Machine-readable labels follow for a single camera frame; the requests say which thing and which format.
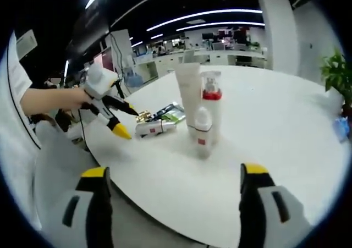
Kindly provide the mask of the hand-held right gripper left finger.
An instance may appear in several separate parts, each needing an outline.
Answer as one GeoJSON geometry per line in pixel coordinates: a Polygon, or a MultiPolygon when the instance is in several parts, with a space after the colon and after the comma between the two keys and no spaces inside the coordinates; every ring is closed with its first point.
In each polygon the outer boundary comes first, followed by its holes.
{"type": "Polygon", "coordinates": [[[113,247],[108,167],[84,171],[53,208],[54,247],[113,247]]]}

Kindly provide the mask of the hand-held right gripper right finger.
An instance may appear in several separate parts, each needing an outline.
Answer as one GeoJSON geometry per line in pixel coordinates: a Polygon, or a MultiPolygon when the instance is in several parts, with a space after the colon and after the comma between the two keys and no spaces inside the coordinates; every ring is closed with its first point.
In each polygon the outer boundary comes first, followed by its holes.
{"type": "Polygon", "coordinates": [[[302,203],[259,164],[242,163],[239,247],[297,247],[310,233],[302,203]]]}

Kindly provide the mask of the person's left hand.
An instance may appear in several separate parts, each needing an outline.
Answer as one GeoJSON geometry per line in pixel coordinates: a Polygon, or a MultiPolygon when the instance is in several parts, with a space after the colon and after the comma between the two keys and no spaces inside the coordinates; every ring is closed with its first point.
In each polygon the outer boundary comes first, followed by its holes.
{"type": "Polygon", "coordinates": [[[79,109],[84,103],[91,101],[91,97],[79,87],[64,90],[63,109],[79,109]]]}

